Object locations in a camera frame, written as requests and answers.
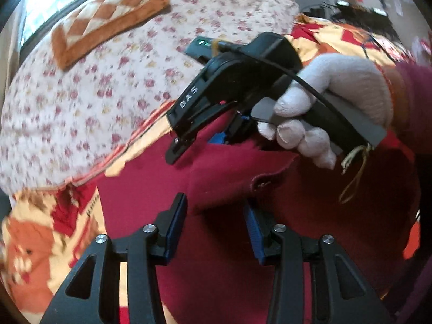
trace white glove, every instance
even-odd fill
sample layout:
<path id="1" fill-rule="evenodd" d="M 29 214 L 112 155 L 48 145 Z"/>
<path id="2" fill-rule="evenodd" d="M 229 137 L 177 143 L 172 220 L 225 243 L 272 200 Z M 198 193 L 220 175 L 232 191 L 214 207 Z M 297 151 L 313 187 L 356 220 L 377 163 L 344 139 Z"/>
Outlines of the white glove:
<path id="1" fill-rule="evenodd" d="M 387 128 L 393 119 L 392 95 L 386 79 L 373 62 L 357 56 L 329 53 L 316 57 L 299 74 L 319 93 L 329 89 L 362 110 L 375 124 Z M 292 82 L 274 107 L 282 117 L 306 113 L 316 98 Z M 288 119 L 277 128 L 258 123 L 258 131 L 269 140 L 276 139 L 285 149 L 294 149 L 313 159 L 318 167 L 333 169 L 336 155 L 330 149 L 330 138 L 321 128 L 306 131 L 302 123 Z"/>

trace maroon fabric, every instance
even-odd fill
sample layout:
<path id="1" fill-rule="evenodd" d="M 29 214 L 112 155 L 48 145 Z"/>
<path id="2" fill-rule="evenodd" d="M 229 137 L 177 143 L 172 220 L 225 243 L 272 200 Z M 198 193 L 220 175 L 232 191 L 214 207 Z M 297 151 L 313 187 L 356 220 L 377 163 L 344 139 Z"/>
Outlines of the maroon fabric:
<path id="1" fill-rule="evenodd" d="M 410 102 L 410 123 L 400 139 L 415 153 L 432 153 L 432 68 L 398 63 Z"/>
<path id="2" fill-rule="evenodd" d="M 403 265 L 414 218 L 417 184 L 412 161 L 393 135 L 371 155 L 356 198 L 338 196 L 356 173 L 318 169 L 288 151 L 260 151 L 252 141 L 208 144 L 225 125 L 206 128 L 174 166 L 165 163 L 166 135 L 118 177 L 98 181 L 105 225 L 112 238 L 131 234 L 186 192 L 189 214 L 176 257 L 158 267 L 161 298 L 179 324 L 262 324 L 273 269 L 253 256 L 242 201 L 256 196 L 278 222 L 301 235 L 333 234 L 377 290 Z"/>

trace pillow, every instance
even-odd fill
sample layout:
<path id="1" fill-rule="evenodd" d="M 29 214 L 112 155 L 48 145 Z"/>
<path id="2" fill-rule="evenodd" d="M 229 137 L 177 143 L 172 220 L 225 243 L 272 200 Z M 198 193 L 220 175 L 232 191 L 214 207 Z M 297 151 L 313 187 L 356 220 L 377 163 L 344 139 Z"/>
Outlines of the pillow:
<path id="1" fill-rule="evenodd" d="M 51 42 L 62 70 L 100 43 L 141 23 L 169 5 L 169 0 L 90 0 L 54 26 Z"/>

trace curtain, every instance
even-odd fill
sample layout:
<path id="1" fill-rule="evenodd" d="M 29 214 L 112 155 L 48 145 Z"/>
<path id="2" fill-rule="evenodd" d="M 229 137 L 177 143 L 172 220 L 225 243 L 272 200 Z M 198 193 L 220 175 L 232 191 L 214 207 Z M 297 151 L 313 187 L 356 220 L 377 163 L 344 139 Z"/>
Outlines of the curtain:
<path id="1" fill-rule="evenodd" d="M 25 0 L 21 0 L 0 33 L 0 115 L 5 94 L 19 68 L 24 16 Z"/>

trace silver screw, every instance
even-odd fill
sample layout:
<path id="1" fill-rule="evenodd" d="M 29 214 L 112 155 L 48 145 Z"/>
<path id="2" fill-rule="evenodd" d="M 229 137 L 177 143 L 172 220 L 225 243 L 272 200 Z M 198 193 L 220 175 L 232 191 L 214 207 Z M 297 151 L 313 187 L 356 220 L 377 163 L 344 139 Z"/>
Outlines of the silver screw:
<path id="1" fill-rule="evenodd" d="M 96 236 L 95 240 L 98 244 L 103 244 L 105 241 L 107 241 L 107 239 L 108 239 L 108 237 L 105 234 L 101 234 L 101 235 Z"/>
<path id="2" fill-rule="evenodd" d="M 286 225 L 284 225 L 284 224 L 276 224 L 276 225 L 273 227 L 273 230 L 274 230 L 275 232 L 277 232 L 277 233 L 283 233 L 283 232 L 286 231 Z"/>
<path id="3" fill-rule="evenodd" d="M 145 233 L 153 233 L 156 230 L 156 225 L 154 224 L 147 224 L 143 227 L 143 231 Z"/>
<path id="4" fill-rule="evenodd" d="M 334 237 L 331 235 L 324 235 L 323 236 L 323 241 L 326 244 L 332 244 L 334 242 Z"/>

